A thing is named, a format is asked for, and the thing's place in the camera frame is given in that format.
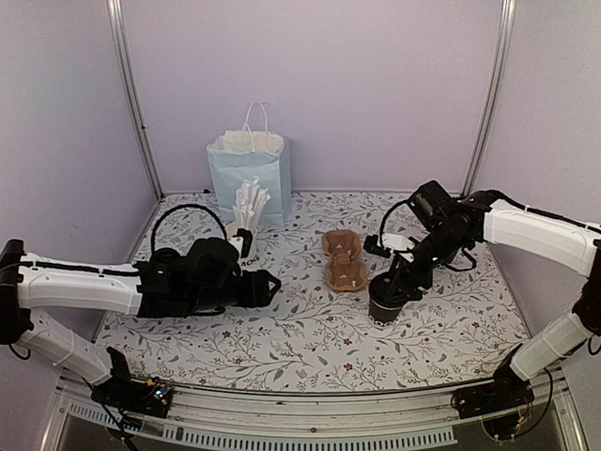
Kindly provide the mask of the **brown cardboard cup carrier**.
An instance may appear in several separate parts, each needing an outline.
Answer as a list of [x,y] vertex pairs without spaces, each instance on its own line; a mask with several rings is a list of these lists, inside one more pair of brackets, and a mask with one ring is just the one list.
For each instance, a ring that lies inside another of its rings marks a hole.
[[352,230],[331,230],[322,237],[322,248],[329,261],[325,283],[335,292],[357,292],[368,284],[368,274],[360,259],[362,242]]

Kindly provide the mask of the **light blue paper bag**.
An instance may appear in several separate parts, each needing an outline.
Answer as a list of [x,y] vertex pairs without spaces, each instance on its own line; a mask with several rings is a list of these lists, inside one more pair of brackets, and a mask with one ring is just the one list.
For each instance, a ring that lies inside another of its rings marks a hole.
[[286,139],[269,128],[264,103],[250,103],[238,130],[227,130],[207,146],[209,173],[218,211],[234,220],[237,192],[245,181],[270,199],[258,214],[262,226],[283,226],[291,208],[290,151]]

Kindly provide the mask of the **black and white paper cup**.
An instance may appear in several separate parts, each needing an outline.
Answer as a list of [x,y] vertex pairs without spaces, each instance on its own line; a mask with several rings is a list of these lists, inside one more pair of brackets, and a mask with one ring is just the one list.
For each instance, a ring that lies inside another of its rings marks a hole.
[[400,312],[401,308],[384,308],[372,303],[368,308],[368,317],[375,327],[383,329],[394,324]]

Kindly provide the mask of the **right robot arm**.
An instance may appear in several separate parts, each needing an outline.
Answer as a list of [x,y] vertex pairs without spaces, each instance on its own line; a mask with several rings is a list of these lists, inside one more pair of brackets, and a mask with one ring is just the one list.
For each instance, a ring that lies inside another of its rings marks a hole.
[[378,243],[399,255],[385,292],[409,300],[432,286],[432,272],[448,266],[457,253],[466,255],[478,242],[505,245],[555,261],[585,277],[581,294],[563,314],[534,338],[516,348],[495,372],[485,401],[506,409],[520,397],[527,381],[567,357],[600,333],[600,228],[555,213],[522,205],[497,190],[451,197],[435,180],[404,200],[428,234],[422,241],[378,232]]

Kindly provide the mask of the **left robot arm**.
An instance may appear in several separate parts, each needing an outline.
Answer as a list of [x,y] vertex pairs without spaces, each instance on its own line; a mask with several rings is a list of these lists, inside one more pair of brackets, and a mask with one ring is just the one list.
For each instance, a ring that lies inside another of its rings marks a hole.
[[88,265],[28,253],[21,240],[1,252],[1,343],[18,345],[101,385],[120,408],[139,400],[139,387],[118,351],[82,338],[49,307],[112,311],[139,319],[220,315],[228,307],[270,305],[281,287],[266,270],[246,271],[237,247],[219,238],[195,241],[186,255],[170,248],[150,260]]

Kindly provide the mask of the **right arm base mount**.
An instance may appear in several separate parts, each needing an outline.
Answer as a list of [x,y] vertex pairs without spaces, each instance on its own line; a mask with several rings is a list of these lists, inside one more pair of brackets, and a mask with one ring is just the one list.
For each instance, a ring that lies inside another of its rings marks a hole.
[[451,406],[461,419],[466,419],[516,408],[533,401],[534,394],[528,382],[511,386],[504,382],[490,381],[455,390]]

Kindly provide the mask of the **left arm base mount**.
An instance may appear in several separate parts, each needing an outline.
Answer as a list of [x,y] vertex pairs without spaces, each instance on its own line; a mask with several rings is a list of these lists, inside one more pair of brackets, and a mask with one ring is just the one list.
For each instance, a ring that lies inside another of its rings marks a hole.
[[126,380],[113,376],[93,385],[92,399],[124,412],[166,418],[173,399],[173,386],[158,377],[146,381]]

